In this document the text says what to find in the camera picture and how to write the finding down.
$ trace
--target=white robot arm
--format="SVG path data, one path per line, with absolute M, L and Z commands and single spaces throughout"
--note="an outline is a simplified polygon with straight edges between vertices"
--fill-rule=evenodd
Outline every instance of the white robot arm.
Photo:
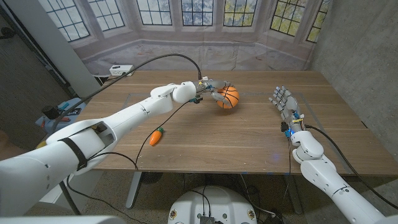
M 101 119 L 79 121 L 47 140 L 47 145 L 0 162 L 0 217 L 23 215 L 68 175 L 82 174 L 102 162 L 120 139 L 148 118 L 173 109 L 177 103 L 201 100 L 204 92 L 231 85 L 209 80 L 169 84 L 151 91 L 150 97 Z
M 303 176 L 329 196 L 350 223 L 371 224 L 385 216 L 341 178 L 335 165 L 323 154 L 322 145 L 304 128 L 304 115 L 299 104 L 284 86 L 277 87 L 274 98 L 269 98 L 281 113 L 285 135 L 298 148 L 292 151 L 301 164 Z

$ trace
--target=basketball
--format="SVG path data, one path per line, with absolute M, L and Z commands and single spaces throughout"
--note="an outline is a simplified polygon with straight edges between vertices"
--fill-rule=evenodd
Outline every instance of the basketball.
M 231 103 L 231 106 L 224 104 L 222 101 L 217 101 L 218 106 L 224 108 L 224 109 L 231 109 L 232 107 L 236 106 L 239 101 L 239 93 L 234 87 L 224 87 L 220 90 L 218 90 L 218 93 L 223 95 L 229 103 Z

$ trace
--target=power strip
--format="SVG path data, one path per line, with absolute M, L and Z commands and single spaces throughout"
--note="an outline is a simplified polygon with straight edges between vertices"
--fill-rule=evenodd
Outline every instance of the power strip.
M 133 68 L 132 65 L 113 65 L 109 71 L 111 72 L 112 76 L 121 76 L 123 72 L 128 72 L 131 68 Z

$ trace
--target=carrot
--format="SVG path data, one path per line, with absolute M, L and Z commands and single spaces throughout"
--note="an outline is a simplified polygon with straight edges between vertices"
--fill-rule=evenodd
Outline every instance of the carrot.
M 151 146 L 155 146 L 157 141 L 159 141 L 160 137 L 162 136 L 163 133 L 163 128 L 158 128 L 156 131 L 152 133 L 152 136 L 150 137 L 149 144 Z

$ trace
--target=wooden table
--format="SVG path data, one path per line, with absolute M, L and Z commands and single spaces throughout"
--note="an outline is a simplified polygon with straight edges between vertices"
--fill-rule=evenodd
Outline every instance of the wooden table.
M 398 164 L 365 127 L 319 72 L 203 71 L 203 76 L 228 80 L 240 94 L 238 105 L 220 108 L 211 96 L 200 104 L 189 103 L 165 125 L 155 147 L 147 142 L 138 160 L 141 171 L 285 174 L 289 172 L 289 149 L 280 131 L 278 110 L 268 101 L 276 86 L 285 85 L 300 103 L 305 124 L 324 129 L 362 175 L 398 175 Z M 79 120 L 102 118 L 133 105 L 149 92 L 169 83 L 195 81 L 196 71 L 140 71 L 95 96 Z M 174 103 L 174 110 L 179 107 Z M 151 118 L 126 135 L 114 149 L 133 159 L 148 134 L 172 112 Z M 315 130 L 342 175 L 352 172 L 330 143 Z M 300 164 L 292 157 L 292 174 Z M 97 169 L 134 170 L 127 159 L 110 155 Z

